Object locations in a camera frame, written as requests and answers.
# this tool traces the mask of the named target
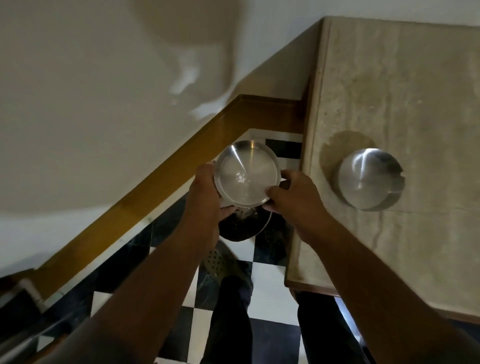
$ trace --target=left hand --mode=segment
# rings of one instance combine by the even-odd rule
[[[208,250],[214,248],[218,241],[218,223],[236,210],[234,206],[220,208],[220,195],[215,188],[213,173],[213,164],[197,168],[180,222],[183,229],[192,229],[205,237]]]

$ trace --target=right hand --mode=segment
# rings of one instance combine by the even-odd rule
[[[283,170],[282,177],[290,181],[290,188],[269,187],[266,194],[271,201],[264,209],[281,214],[304,242],[311,243],[324,223],[335,220],[325,209],[310,177],[296,170]]]

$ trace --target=white wall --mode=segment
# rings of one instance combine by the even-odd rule
[[[480,5],[0,0],[0,276],[41,265],[232,94],[299,98],[325,15],[474,25]]]

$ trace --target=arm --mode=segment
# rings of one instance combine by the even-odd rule
[[[78,360],[70,360],[74,363],[153,363],[175,323],[195,270],[218,241],[218,222],[234,210],[220,209],[213,166],[200,166],[172,235],[46,362],[65,362],[70,356]]]
[[[469,362],[462,355],[480,359],[468,338],[333,219],[309,177],[290,170],[282,177],[290,188],[271,187],[273,203],[265,208],[281,213],[318,254],[378,363],[450,363],[442,361],[450,355],[452,363]]]

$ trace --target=stainless steel bowl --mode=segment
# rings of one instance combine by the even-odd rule
[[[280,184],[280,167],[275,153],[265,144],[242,140],[225,148],[216,164],[215,186],[222,204],[256,207],[268,201],[265,188]]]
[[[356,209],[385,210],[402,195],[405,187],[402,172],[400,163],[383,150],[357,150],[340,165],[336,181],[337,194]]]

